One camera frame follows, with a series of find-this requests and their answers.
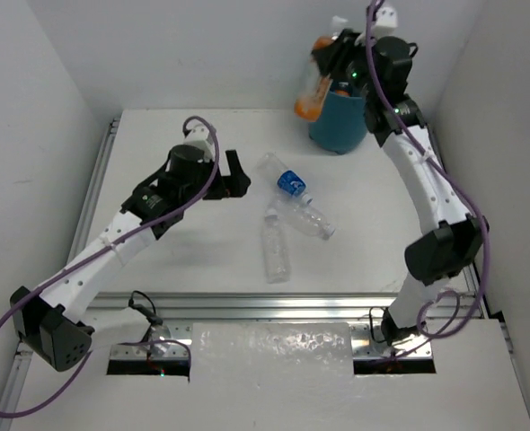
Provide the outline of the clear bottle front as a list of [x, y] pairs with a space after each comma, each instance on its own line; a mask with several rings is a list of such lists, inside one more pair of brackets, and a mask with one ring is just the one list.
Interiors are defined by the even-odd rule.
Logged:
[[287, 282], [290, 279], [291, 267], [286, 236], [278, 213], [272, 208], [267, 210], [263, 217], [261, 246], [267, 283]]

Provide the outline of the clear bottle diagonal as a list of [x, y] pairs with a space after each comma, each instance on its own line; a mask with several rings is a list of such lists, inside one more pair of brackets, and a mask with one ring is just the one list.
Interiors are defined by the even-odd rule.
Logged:
[[335, 233], [335, 227], [327, 217], [310, 204], [299, 198], [273, 198], [268, 204], [268, 215], [277, 215], [290, 227], [308, 237], [329, 240]]

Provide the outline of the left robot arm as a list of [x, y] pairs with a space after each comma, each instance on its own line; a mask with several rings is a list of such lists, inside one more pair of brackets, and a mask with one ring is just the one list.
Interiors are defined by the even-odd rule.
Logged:
[[65, 372], [100, 347], [146, 341], [163, 321], [142, 305], [102, 317], [87, 314], [95, 296], [146, 248], [183, 218], [196, 199], [241, 198], [251, 184], [237, 152], [225, 151], [229, 173], [193, 145], [176, 145], [165, 165], [139, 183], [107, 227], [40, 295], [21, 286], [10, 297], [21, 309], [13, 325], [21, 342]]

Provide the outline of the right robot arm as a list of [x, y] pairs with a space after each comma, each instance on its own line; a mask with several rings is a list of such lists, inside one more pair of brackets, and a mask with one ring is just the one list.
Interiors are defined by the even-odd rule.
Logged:
[[419, 218], [421, 236], [404, 251], [407, 277], [381, 320], [384, 342], [392, 345], [422, 331], [426, 308], [473, 262], [488, 226], [439, 165], [426, 120], [406, 92], [418, 45], [395, 36], [357, 38], [346, 29], [315, 43], [311, 56], [321, 78], [362, 94], [367, 130], [399, 172]]

